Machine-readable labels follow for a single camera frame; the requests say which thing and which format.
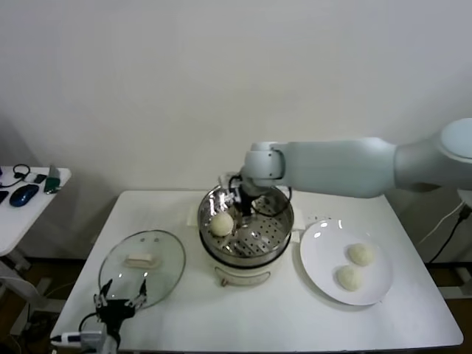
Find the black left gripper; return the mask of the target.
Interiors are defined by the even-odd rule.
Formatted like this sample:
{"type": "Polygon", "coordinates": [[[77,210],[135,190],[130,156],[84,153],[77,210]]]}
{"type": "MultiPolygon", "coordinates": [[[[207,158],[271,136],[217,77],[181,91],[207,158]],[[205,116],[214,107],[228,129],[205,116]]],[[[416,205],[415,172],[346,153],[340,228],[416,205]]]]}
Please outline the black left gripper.
{"type": "Polygon", "coordinates": [[[100,287],[94,295],[94,306],[101,322],[122,322],[134,316],[135,308],[141,308],[147,301],[147,280],[143,279],[139,293],[133,299],[111,299],[107,301],[107,294],[113,280],[110,279],[100,287]]]}

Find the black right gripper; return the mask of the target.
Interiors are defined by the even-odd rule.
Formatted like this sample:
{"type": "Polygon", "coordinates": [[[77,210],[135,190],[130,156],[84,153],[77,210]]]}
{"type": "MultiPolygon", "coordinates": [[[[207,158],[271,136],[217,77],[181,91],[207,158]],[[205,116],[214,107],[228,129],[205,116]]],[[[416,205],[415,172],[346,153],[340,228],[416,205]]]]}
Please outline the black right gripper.
{"type": "Polygon", "coordinates": [[[249,195],[243,188],[243,177],[240,173],[223,173],[219,175],[221,193],[221,211],[234,216],[233,235],[246,237],[253,231],[253,201],[256,197],[249,195]]]}

